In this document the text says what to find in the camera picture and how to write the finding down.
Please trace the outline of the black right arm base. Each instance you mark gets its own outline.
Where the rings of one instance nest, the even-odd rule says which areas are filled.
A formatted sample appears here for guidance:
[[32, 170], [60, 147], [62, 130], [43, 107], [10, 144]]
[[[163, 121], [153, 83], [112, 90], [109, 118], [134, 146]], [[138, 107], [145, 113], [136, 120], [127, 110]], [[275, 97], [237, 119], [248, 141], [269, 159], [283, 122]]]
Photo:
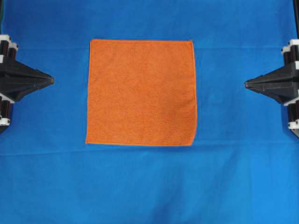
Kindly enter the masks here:
[[299, 129], [290, 129], [290, 131], [299, 138]]

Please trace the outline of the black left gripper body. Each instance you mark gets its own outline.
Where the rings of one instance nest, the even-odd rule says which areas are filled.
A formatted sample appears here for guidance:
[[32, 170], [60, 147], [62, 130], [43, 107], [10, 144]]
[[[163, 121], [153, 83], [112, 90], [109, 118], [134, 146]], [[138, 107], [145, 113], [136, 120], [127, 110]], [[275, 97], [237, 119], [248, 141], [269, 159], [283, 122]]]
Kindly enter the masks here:
[[[18, 51], [18, 45], [11, 41], [9, 35], [0, 35], [0, 64], [4, 65], [5, 57], [15, 59]], [[0, 72], [0, 125], [9, 126], [11, 123], [11, 112], [15, 101], [8, 95], [5, 87], [5, 78], [8, 78], [8, 74], [4, 71]]]

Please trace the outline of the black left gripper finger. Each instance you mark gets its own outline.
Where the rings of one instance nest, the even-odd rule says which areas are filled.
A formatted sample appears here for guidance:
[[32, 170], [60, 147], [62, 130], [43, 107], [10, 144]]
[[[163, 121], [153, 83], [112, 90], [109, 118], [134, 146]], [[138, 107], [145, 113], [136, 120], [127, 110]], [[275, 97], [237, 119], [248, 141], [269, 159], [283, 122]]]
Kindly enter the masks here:
[[3, 95], [13, 100], [14, 102], [19, 102], [24, 96], [31, 94], [37, 90], [44, 89], [52, 84], [54, 84], [53, 80], [46, 81], [40, 84], [31, 84], [29, 86], [8, 90], [6, 92], [3, 92]]
[[54, 82], [54, 78], [40, 70], [22, 64], [11, 58], [4, 58], [4, 72], [9, 75], [18, 77], [40, 78]]

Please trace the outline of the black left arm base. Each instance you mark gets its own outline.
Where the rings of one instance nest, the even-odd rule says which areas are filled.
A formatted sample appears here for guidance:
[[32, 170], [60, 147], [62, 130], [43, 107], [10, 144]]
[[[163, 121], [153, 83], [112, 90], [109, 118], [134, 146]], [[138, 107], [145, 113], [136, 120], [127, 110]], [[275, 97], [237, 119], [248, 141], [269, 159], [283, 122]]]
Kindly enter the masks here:
[[0, 126], [0, 134], [7, 130], [8, 126]]

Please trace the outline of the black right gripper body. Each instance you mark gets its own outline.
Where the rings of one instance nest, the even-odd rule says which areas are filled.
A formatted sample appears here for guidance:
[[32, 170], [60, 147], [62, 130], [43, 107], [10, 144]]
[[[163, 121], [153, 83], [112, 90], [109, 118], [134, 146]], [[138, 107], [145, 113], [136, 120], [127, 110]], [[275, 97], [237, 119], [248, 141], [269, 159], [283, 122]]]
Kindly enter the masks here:
[[284, 68], [287, 69], [287, 83], [291, 84], [289, 95], [283, 105], [288, 109], [288, 128], [299, 128], [299, 40], [291, 39], [287, 46], [281, 49], [284, 57]]

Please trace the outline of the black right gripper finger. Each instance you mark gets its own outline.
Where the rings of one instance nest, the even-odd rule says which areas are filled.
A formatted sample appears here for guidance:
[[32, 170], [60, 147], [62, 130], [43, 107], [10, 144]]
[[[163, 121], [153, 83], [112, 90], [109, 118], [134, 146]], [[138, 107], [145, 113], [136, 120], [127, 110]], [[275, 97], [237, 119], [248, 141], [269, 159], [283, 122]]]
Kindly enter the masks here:
[[295, 78], [295, 63], [289, 63], [265, 75], [250, 79], [245, 84], [263, 84], [292, 81]]
[[245, 88], [284, 104], [295, 98], [294, 84], [245, 84]]

